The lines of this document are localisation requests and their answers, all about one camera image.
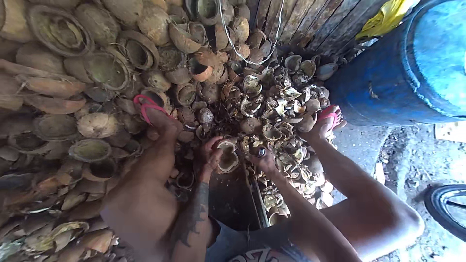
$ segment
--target hand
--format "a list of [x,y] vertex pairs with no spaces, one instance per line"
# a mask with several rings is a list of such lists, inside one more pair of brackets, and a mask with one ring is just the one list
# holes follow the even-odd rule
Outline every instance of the hand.
[[258,158],[251,156],[247,159],[257,165],[268,177],[278,172],[277,166],[275,165],[275,156],[267,148],[265,149],[265,154],[262,157]]
[[218,141],[222,139],[223,137],[214,137],[202,145],[201,154],[204,158],[204,171],[211,173],[219,166],[223,151],[220,148],[213,147]]

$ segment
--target wheel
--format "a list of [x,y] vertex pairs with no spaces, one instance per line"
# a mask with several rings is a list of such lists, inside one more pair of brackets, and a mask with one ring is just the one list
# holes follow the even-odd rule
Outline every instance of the wheel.
[[424,203],[435,221],[466,242],[466,185],[433,187],[425,194]]

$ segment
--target pink flip-flop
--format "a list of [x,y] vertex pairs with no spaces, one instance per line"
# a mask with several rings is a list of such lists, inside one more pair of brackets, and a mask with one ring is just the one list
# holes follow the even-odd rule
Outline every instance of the pink flip-flop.
[[[142,98],[142,99],[145,99],[147,102],[149,103],[144,103],[142,104],[139,99]],[[159,110],[159,111],[162,111],[163,113],[165,113],[168,117],[170,118],[173,118],[172,116],[170,116],[163,108],[161,108],[159,105],[157,105],[154,100],[150,99],[148,96],[145,96],[145,95],[137,95],[134,97],[133,99],[133,103],[139,105],[141,107],[141,114],[143,115],[143,118],[144,118],[144,121],[146,121],[150,126],[154,126],[151,121],[149,120],[149,117],[147,116],[147,109],[148,108],[153,108],[153,109],[156,109],[156,110]]]
[[339,125],[338,115],[335,112],[330,112],[330,110],[334,106],[338,106],[338,105],[336,105],[336,104],[330,105],[326,109],[322,110],[322,112],[320,112],[320,114],[319,114],[319,117],[317,118],[317,121],[319,122],[319,121],[324,120],[326,118],[333,117],[333,124],[332,124],[331,130],[334,129],[337,125]]

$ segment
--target concrete floor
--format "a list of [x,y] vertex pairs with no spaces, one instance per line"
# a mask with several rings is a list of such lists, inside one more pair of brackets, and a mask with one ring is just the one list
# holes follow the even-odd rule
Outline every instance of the concrete floor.
[[[426,225],[423,235],[414,243],[377,261],[465,261],[466,243],[434,221],[423,202],[429,185],[465,183],[465,143],[436,139],[433,125],[395,128],[349,125],[336,132],[336,137],[338,150],[367,172],[373,174],[375,164],[382,162],[385,185],[415,208]],[[340,193],[335,197],[343,198]]]

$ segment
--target leg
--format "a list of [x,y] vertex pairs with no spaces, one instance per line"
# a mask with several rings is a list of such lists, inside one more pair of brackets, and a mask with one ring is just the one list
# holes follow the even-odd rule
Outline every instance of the leg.
[[[333,112],[341,116],[338,107]],[[324,138],[332,118],[303,134],[319,157],[326,178],[348,199],[321,212],[348,239],[364,261],[403,247],[422,234],[419,214],[395,193],[335,150]]]
[[101,215],[116,234],[144,257],[161,261],[165,237],[174,222],[178,204],[165,188],[174,165],[174,147],[181,123],[148,109],[160,137],[105,199]]

